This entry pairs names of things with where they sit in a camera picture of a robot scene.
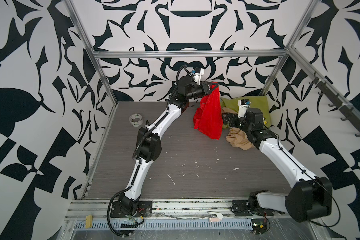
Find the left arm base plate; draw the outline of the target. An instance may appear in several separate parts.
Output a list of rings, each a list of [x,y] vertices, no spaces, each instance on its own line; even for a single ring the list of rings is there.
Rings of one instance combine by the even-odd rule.
[[[114,201],[110,211],[111,218],[126,218],[128,216],[139,217],[147,216],[152,212],[152,201],[138,201],[131,205]]]

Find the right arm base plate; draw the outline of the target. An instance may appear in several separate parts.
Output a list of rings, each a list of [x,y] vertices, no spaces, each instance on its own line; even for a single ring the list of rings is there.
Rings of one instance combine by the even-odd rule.
[[[273,216],[273,210],[260,208],[259,206],[251,206],[248,200],[233,200],[231,212],[236,217],[245,216]]]

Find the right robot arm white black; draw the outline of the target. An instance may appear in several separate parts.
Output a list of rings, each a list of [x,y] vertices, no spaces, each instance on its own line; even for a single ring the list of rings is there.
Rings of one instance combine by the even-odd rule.
[[[256,149],[268,157],[291,187],[288,194],[258,191],[250,194],[251,208],[287,213],[301,223],[329,216],[332,213],[333,185],[326,177],[319,178],[302,165],[282,145],[278,136],[265,126],[263,113],[248,108],[244,116],[222,115],[224,125],[246,133]]]

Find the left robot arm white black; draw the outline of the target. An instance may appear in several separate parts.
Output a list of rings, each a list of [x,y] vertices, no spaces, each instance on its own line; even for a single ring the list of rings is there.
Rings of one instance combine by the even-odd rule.
[[[195,80],[195,75],[185,75],[177,80],[174,91],[166,103],[166,109],[152,124],[138,131],[137,144],[133,153],[135,166],[127,188],[118,195],[122,212],[133,215],[137,211],[143,183],[152,163],[162,151],[161,139],[182,113],[189,107],[190,100],[209,96],[218,88],[218,83]]]

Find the red cloth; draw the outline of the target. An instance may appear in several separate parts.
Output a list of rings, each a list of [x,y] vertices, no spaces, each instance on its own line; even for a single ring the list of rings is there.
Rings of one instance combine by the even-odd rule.
[[[211,82],[211,84],[214,90],[210,94],[196,95],[196,98],[201,98],[201,101],[200,107],[195,112],[193,123],[194,129],[210,139],[219,140],[223,129],[220,91],[217,82]]]

